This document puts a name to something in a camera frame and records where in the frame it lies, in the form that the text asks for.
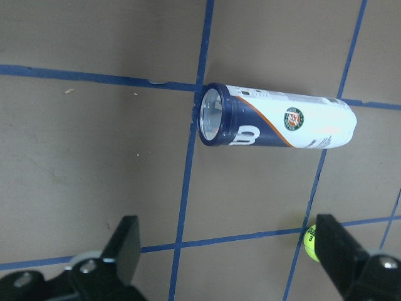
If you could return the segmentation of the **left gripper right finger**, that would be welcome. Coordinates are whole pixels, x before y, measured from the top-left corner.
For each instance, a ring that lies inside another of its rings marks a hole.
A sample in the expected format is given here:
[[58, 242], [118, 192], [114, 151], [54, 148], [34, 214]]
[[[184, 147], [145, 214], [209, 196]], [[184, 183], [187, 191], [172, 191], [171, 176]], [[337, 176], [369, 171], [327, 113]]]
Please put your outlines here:
[[343, 300], [400, 300], [400, 258], [366, 250], [331, 214], [316, 216], [315, 252]]

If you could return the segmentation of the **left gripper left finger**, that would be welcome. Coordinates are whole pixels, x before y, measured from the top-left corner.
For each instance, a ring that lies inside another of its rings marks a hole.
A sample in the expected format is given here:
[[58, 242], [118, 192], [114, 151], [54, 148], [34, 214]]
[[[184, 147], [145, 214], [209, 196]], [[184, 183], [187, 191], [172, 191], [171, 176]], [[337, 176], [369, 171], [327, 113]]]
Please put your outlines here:
[[70, 261], [69, 281], [78, 300], [140, 300], [132, 284], [140, 258], [138, 216], [124, 216], [102, 251]]

